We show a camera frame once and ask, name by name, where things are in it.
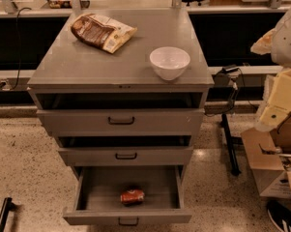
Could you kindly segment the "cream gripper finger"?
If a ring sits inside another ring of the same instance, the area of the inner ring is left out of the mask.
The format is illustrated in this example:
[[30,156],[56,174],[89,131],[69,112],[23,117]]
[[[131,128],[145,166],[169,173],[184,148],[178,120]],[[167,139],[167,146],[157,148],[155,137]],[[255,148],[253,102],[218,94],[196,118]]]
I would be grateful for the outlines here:
[[272,50],[272,39],[274,32],[274,29],[269,30],[252,45],[250,51],[259,55],[270,53]]
[[255,123],[258,131],[277,129],[291,114],[291,69],[270,76],[268,80],[271,90]]

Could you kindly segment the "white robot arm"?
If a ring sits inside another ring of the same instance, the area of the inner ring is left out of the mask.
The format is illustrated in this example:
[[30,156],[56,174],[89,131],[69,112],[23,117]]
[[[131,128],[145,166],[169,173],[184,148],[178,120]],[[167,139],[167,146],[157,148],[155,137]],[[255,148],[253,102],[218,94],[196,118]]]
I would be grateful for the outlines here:
[[258,131],[271,131],[291,114],[291,7],[250,51],[259,55],[270,53],[272,61],[282,66],[273,78],[272,89],[264,98],[264,108],[255,124]]

